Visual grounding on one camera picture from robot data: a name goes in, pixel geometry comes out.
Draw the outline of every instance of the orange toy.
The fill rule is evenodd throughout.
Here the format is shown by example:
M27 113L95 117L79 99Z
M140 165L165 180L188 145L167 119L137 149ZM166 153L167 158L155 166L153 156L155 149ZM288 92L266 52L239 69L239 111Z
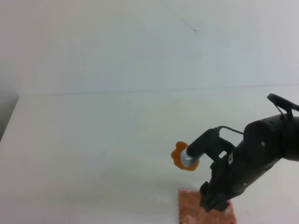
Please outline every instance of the orange toy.
M182 141L179 141L176 143L176 149L171 153L171 157L173 159L174 165L176 165L178 168L183 169L183 170L189 170L189 171L194 171L196 170L199 161L197 161L194 165L190 167L185 167L182 162L181 162L181 152L188 147L187 143L184 143Z

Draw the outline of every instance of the white table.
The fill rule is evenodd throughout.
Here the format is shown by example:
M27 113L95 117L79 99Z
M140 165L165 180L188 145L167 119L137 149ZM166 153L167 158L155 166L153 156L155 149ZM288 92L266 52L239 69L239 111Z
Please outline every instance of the white table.
M21 98L0 143L0 223L177 224L178 188L212 161L182 171L175 143L277 114L270 92L299 103L298 86ZM298 171L281 160L235 198L239 223L298 223Z

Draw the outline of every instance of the white wall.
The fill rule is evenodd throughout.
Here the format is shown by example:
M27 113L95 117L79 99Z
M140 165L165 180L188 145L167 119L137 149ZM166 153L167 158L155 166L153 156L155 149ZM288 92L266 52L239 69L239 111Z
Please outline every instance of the white wall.
M2 0L0 82L21 95L299 83L298 6Z

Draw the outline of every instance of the cable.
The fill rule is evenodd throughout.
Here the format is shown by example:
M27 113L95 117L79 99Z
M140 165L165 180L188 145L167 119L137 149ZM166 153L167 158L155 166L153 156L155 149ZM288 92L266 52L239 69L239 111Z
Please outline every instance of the cable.
M219 126L218 128L219 128L219 131L220 131L222 128L225 128L225 129L228 129L228 130L230 130L230 131L232 131L232 132L236 132L236 133L238 133L238 134L244 134L243 132L239 132L239 131L237 131L237 130L231 128L231 127L227 127L227 126Z

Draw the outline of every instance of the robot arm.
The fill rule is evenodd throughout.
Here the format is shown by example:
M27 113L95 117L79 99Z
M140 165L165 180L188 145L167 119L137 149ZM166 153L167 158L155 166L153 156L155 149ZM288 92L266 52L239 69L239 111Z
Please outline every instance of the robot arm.
M228 128L220 126L207 130L182 151L180 159L185 167L203 154L214 161L210 182L200 187L200 205L206 211L225 210L229 199L242 194L281 158L299 161L299 117L292 114L299 106L274 94L268 99L287 113L278 108L281 114L248 124L244 133L236 131L243 134L237 147L220 137L220 130ZM223 151L227 154L220 158Z

